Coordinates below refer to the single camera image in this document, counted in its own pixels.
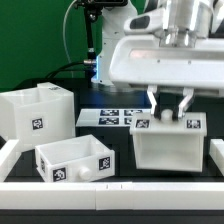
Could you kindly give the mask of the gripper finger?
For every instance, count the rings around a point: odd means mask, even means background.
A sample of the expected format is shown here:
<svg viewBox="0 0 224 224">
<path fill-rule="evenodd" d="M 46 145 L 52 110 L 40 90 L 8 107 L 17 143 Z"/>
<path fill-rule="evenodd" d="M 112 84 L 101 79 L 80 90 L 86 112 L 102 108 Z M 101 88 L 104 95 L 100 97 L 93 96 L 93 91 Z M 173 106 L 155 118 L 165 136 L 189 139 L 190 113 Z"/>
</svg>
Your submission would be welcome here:
<svg viewBox="0 0 224 224">
<path fill-rule="evenodd" d="M 194 90 L 192 88 L 184 88 L 183 92 L 183 99 L 178 105 L 178 118 L 182 119 L 185 115 L 185 112 L 188 110 L 190 105 L 194 99 Z"/>
<path fill-rule="evenodd" d="M 148 96 L 148 99 L 149 99 L 150 104 L 151 104 L 151 115 L 154 118 L 159 118 L 159 108 L 158 108 L 157 101 L 156 101 L 156 98 L 155 98 L 156 93 L 157 93 L 157 87 L 156 86 L 149 86 L 147 88 L 147 96 Z"/>
</svg>

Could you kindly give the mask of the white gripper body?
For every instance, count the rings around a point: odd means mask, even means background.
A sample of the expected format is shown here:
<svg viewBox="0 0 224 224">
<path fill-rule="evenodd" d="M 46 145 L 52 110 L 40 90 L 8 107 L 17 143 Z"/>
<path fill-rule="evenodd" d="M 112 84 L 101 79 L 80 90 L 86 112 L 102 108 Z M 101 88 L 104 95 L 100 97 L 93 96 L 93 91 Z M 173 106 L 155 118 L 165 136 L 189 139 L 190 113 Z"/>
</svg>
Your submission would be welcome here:
<svg viewBox="0 0 224 224">
<path fill-rule="evenodd" d="M 224 89 L 224 39 L 198 40 L 194 48 L 160 47 L 153 35 L 122 38 L 113 53 L 110 80 L 121 88 Z"/>
</svg>

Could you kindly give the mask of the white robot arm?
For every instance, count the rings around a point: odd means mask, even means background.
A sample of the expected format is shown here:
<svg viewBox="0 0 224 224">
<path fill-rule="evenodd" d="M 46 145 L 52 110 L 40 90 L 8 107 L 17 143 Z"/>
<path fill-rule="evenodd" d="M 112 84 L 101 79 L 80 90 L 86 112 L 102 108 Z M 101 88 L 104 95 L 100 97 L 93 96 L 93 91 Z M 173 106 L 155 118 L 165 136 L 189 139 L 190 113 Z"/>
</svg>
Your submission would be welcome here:
<svg viewBox="0 0 224 224">
<path fill-rule="evenodd" d="M 196 95 L 224 97 L 224 0 L 146 0 L 142 14 L 113 1 L 102 14 L 99 82 L 145 89 L 155 118 L 158 92 L 183 95 L 175 120 Z"/>
</svg>

